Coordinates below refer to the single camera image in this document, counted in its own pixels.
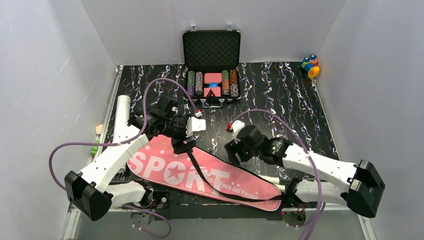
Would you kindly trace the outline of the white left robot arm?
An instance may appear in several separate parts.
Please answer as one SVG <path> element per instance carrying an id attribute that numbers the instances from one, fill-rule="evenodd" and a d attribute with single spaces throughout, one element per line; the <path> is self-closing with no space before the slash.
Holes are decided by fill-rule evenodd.
<path id="1" fill-rule="evenodd" d="M 70 171 L 64 178 L 69 201 L 92 221 L 101 219 L 111 208 L 137 203 L 144 208 L 153 204 L 153 188 L 137 181 L 113 184 L 111 180 L 154 137 L 171 138 L 175 154 L 191 152 L 196 145 L 189 141 L 195 132 L 206 130 L 200 112 L 177 113 L 179 104 L 163 96 L 148 109 L 146 116 L 130 115 L 128 95 L 117 98 L 113 142 L 92 163 L 78 173 Z"/>

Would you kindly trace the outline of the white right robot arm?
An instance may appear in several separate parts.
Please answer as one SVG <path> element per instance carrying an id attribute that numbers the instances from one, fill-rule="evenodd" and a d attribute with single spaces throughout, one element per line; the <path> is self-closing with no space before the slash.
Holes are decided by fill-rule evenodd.
<path id="1" fill-rule="evenodd" d="M 256 157 L 263 162 L 318 177 L 317 181 L 294 178 L 284 192 L 290 204 L 317 202 L 347 206 L 354 213 L 375 218 L 386 188 L 376 167 L 367 160 L 359 163 L 335 160 L 281 137 L 269 138 L 254 125 L 240 120 L 229 123 L 233 139 L 225 145 L 229 161 L 240 166 Z"/>

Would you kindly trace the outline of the pink badminton racket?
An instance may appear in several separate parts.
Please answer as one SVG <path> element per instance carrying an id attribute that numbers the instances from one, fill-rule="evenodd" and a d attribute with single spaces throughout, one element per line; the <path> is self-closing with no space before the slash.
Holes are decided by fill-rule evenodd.
<path id="1" fill-rule="evenodd" d="M 264 176 L 263 178 L 275 185 L 282 193 L 285 192 L 286 187 L 280 184 L 280 179 L 278 177 Z"/>

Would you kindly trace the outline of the white shuttlecock tube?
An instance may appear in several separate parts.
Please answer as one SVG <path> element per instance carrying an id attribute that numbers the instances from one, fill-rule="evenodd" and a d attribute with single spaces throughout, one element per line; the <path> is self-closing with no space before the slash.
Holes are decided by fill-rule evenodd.
<path id="1" fill-rule="evenodd" d="M 120 143 L 130 138 L 128 135 L 130 107 L 131 98 L 128 95 L 119 95 L 117 97 L 112 138 L 113 143 Z"/>

